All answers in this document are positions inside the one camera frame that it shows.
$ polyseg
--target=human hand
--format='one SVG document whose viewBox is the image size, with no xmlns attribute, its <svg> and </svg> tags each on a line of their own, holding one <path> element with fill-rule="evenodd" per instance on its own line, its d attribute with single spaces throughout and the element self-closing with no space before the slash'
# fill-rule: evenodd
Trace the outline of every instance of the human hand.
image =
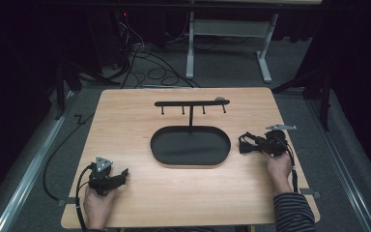
<svg viewBox="0 0 371 232">
<path fill-rule="evenodd" d="M 98 195 L 94 189 L 86 187 L 83 206 L 88 218 L 89 229 L 104 229 L 116 194 L 116 188 L 102 196 Z"/>
<path fill-rule="evenodd" d="M 287 152 L 282 153 L 279 157 L 271 157 L 265 154 L 267 160 L 267 171 L 272 179 L 276 193 L 292 192 L 288 182 L 289 174 L 291 173 L 291 158 Z"/>
</svg>

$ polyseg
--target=wooden tabletop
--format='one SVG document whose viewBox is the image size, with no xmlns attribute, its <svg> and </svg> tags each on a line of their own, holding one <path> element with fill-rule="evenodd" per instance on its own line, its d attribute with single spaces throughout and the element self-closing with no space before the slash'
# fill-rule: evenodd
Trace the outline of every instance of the wooden tabletop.
<svg viewBox="0 0 371 232">
<path fill-rule="evenodd" d="M 160 128 L 188 125 L 180 107 L 155 107 L 161 101 L 213 101 L 225 106 L 194 108 L 193 125 L 213 126 L 231 140 L 228 158 L 215 166 L 170 166 L 152 155 L 151 138 Z M 268 88 L 105 90 L 78 165 L 70 197 L 82 170 L 97 156 L 113 160 L 111 176 L 128 168 L 127 183 L 118 189 L 108 227 L 197 226 L 274 223 L 274 189 L 259 152 L 239 153 L 239 136 L 264 136 L 266 126 L 284 124 Z M 299 189 L 308 184 L 296 158 Z M 89 172 L 82 182 L 89 180 Z M 80 192 L 81 204 L 84 191 Z M 320 214 L 306 196 L 316 220 Z M 74 205 L 62 217 L 65 228 L 79 228 Z"/>
</svg>

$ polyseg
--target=cable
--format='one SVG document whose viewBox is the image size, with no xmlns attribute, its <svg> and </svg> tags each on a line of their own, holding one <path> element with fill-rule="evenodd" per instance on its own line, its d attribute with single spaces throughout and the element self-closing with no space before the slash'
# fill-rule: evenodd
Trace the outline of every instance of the cable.
<svg viewBox="0 0 371 232">
<path fill-rule="evenodd" d="M 142 79 L 142 80 L 139 80 L 139 79 L 138 79 L 138 77 L 137 77 L 137 75 L 136 75 L 137 73 L 143 75 L 143 79 Z M 135 78 L 137 79 L 137 84 L 136 84 L 133 88 L 136 89 L 137 86 L 140 85 L 140 88 L 143 89 L 143 86 L 142 86 L 141 83 L 146 79 L 146 75 L 145 75 L 144 73 L 142 73 L 142 72 L 132 72 L 131 74 L 133 74 L 133 75 L 135 76 Z"/>
<path fill-rule="evenodd" d="M 83 178 L 83 175 L 86 173 L 86 171 L 89 170 L 89 169 L 92 169 L 93 165 L 94 164 L 91 163 L 90 165 L 85 167 L 85 169 L 82 171 L 82 173 L 80 173 L 79 180 L 77 181 L 77 185 L 76 185 L 76 195 L 75 195 L 75 198 L 74 198 L 74 203 L 76 204 L 77 217 L 79 218 L 80 227 L 82 228 L 83 231 L 87 230 L 87 227 L 86 227 L 86 224 L 84 223 L 82 210 L 80 208 L 79 191 L 80 191 L 81 187 L 83 186 L 83 185 L 82 186 L 80 185 L 80 182 Z"/>
<path fill-rule="evenodd" d="M 140 49 L 140 47 L 141 47 L 141 46 L 137 47 L 137 49 L 134 51 L 134 55 L 133 55 L 133 57 L 132 57 L 132 59 L 131 59 L 130 67 L 128 68 L 128 73 L 126 74 L 125 79 L 123 80 L 123 83 L 122 83 L 122 85 L 120 86 L 120 89 L 123 89 L 123 88 L 125 87 L 125 85 L 126 85 L 126 81 L 128 80 L 128 75 L 130 74 L 131 69 L 133 68 L 133 65 L 134 65 L 134 59 L 135 59 L 136 54 L 137 54 L 138 50 Z"/>
<path fill-rule="evenodd" d="M 152 80 L 159 80 L 159 79 L 161 79 L 161 84 L 162 84 L 162 85 L 173 85 L 173 84 L 179 82 L 179 80 L 176 80 L 174 83 L 171 83 L 171 84 L 166 84 L 166 83 L 164 83 L 164 81 L 166 81 L 168 78 L 179 78 L 179 77 L 178 77 L 178 73 L 177 73 L 176 71 L 174 71 L 174 69 L 173 69 L 173 68 L 172 68 L 168 63 L 166 63 L 165 61 L 163 61 L 161 58 L 159 58 L 159 57 L 157 57 L 157 56 L 155 56 L 155 55 L 153 55 L 153 54 L 151 54 L 151 53 L 148 53 L 148 52 L 139 52 L 139 53 L 146 54 L 147 56 L 139 56 L 139 55 L 136 55 L 136 54 L 134 54 L 133 56 L 136 57 L 136 58 L 140 58 L 140 59 L 143 59 L 143 60 L 145 60 L 145 61 L 148 61 L 148 62 L 154 63 L 154 64 L 156 64 L 156 65 L 159 66 L 159 68 L 155 68 L 155 69 L 151 69 L 151 70 L 149 70 L 148 73 L 147 73 L 147 77 L 149 77 L 149 78 L 152 79 Z M 156 61 L 153 61 L 153 60 L 151 60 L 151 59 L 147 59 L 146 57 L 149 57 L 149 56 L 154 56 L 154 57 L 158 58 L 159 60 L 163 61 L 167 66 L 169 66 L 169 67 L 171 68 L 171 70 L 167 70 L 167 69 L 164 68 L 160 63 L 158 63 L 158 62 L 156 62 Z M 152 76 L 152 73 L 155 72 L 155 71 L 159 71 L 159 70 L 162 70 L 162 71 L 163 71 L 163 74 L 162 74 L 161 76 L 159 76 L 159 77 L 153 77 L 153 76 Z M 167 72 L 171 72 L 171 73 L 173 73 L 175 76 L 166 77 Z"/>
<path fill-rule="evenodd" d="M 198 47 L 198 45 L 196 45 L 196 43 L 194 43 L 194 48 L 196 50 L 209 51 L 209 50 L 214 49 L 218 45 L 218 40 L 216 39 L 216 37 L 213 37 L 213 36 L 199 36 L 199 37 L 196 37 L 196 39 L 199 39 L 200 41 L 202 41 L 202 39 L 205 39 L 205 38 L 208 38 L 210 40 L 208 42 L 203 42 L 203 43 L 206 44 L 206 43 L 210 43 L 211 41 L 214 41 L 214 44 L 212 44 L 210 47 L 207 47 L 207 48 L 201 48 L 201 47 Z"/>
<path fill-rule="evenodd" d="M 126 29 L 126 31 L 127 31 L 127 33 L 126 33 L 126 44 L 127 44 L 128 43 L 128 38 L 129 38 L 128 27 L 123 22 L 119 22 L 119 25 L 123 26 Z"/>
<path fill-rule="evenodd" d="M 95 113 L 91 114 L 87 119 L 85 119 L 83 122 L 81 122 L 74 130 L 72 130 L 68 136 L 66 136 L 66 138 L 61 142 L 61 144 L 55 149 L 55 151 L 50 155 L 49 159 L 47 160 L 46 164 L 44 165 L 44 170 L 43 170 L 43 188 L 44 188 L 44 191 L 46 192 L 46 194 L 52 198 L 53 200 L 55 201 L 59 201 L 60 198 L 59 197 L 56 197 L 55 195 L 53 195 L 49 189 L 47 188 L 47 183 L 46 183 L 46 173 L 47 173 L 47 167 L 49 166 L 50 164 L 50 161 L 53 159 L 54 155 L 59 151 L 59 149 L 66 143 L 66 141 L 68 141 L 68 139 L 82 126 L 84 125 L 89 119 L 91 119 L 93 116 L 95 115 Z"/>
<path fill-rule="evenodd" d="M 125 20 L 126 20 L 126 24 L 128 25 L 128 29 L 130 29 L 130 31 L 132 32 L 132 33 L 134 33 L 134 35 L 136 35 L 139 39 L 140 39 L 140 41 L 141 41 L 141 44 L 142 44 L 142 46 L 144 46 L 144 41 L 143 41 L 143 38 L 140 36 L 140 35 L 138 35 L 131 27 L 130 27 L 130 25 L 128 24 L 128 13 L 126 12 L 126 11 L 123 11 L 123 16 L 125 17 Z"/>
<path fill-rule="evenodd" d="M 183 32 L 180 34 L 180 36 L 179 36 L 177 39 L 175 39 L 175 40 L 173 40 L 173 41 L 169 41 L 169 42 L 167 42 L 168 44 L 171 44 L 171 43 L 174 43 L 174 42 L 177 42 L 177 41 L 181 41 L 181 40 L 183 40 L 183 39 L 185 39 L 185 38 L 188 37 L 188 36 L 184 36 L 184 37 L 183 37 L 183 35 L 184 35 L 185 32 L 186 32 L 186 27 L 188 26 L 188 19 L 189 19 L 189 13 L 187 13 L 186 18 L 185 18 L 185 26 L 184 26 L 184 28 L 183 28 Z"/>
<path fill-rule="evenodd" d="M 197 86 L 198 88 L 200 88 L 200 85 L 199 84 L 197 84 L 195 81 L 193 81 L 191 79 L 186 79 L 186 78 L 182 77 L 177 71 L 174 70 L 174 68 L 170 64 L 168 64 L 162 58 L 160 58 L 160 57 L 158 57 L 158 56 L 156 56 L 156 55 L 154 55 L 152 53 L 145 52 L 145 51 L 141 51 L 141 52 L 138 52 L 138 53 L 140 53 L 140 54 L 147 54 L 149 56 L 153 56 L 153 57 L 157 58 L 158 60 L 162 61 L 165 65 L 167 65 L 170 68 L 170 70 L 168 70 L 168 71 L 171 72 L 171 73 L 173 73 L 175 75 L 175 77 L 177 77 L 177 78 L 181 79 L 182 81 L 184 81 L 185 83 L 187 83 L 191 88 L 194 88 L 194 86 L 192 84 L 194 84 L 195 86 Z"/>
<path fill-rule="evenodd" d="M 292 186 L 294 187 L 294 192 L 298 192 L 298 174 L 297 168 L 295 166 L 294 153 L 292 152 L 291 146 L 289 144 L 285 145 L 285 143 L 278 137 L 275 137 L 275 139 L 278 140 L 280 144 L 284 146 L 288 152 L 292 166 Z"/>
</svg>

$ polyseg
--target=striped sleeve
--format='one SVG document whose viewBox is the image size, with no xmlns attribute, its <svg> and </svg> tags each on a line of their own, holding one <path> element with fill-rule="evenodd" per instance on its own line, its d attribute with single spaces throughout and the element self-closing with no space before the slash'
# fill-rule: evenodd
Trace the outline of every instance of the striped sleeve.
<svg viewBox="0 0 371 232">
<path fill-rule="evenodd" d="M 315 231 L 315 218 L 302 194 L 288 192 L 273 199 L 275 224 L 278 232 Z"/>
</svg>

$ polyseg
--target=table leg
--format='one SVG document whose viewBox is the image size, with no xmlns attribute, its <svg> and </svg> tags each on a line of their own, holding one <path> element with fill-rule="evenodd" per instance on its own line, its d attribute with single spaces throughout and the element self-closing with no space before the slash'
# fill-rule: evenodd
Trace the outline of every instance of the table leg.
<svg viewBox="0 0 371 232">
<path fill-rule="evenodd" d="M 194 77 L 194 12 L 189 13 L 189 32 L 188 32 L 188 54 L 186 57 L 185 77 Z"/>
<path fill-rule="evenodd" d="M 268 26 L 267 35 L 264 41 L 264 47 L 261 51 L 257 51 L 257 59 L 260 65 L 261 73 L 264 78 L 264 82 L 271 83 L 271 75 L 268 70 L 267 62 L 265 61 L 265 55 L 267 54 L 268 47 L 270 46 L 273 30 L 275 29 L 276 20 L 278 19 L 278 14 L 273 14 L 270 24 Z"/>
</svg>

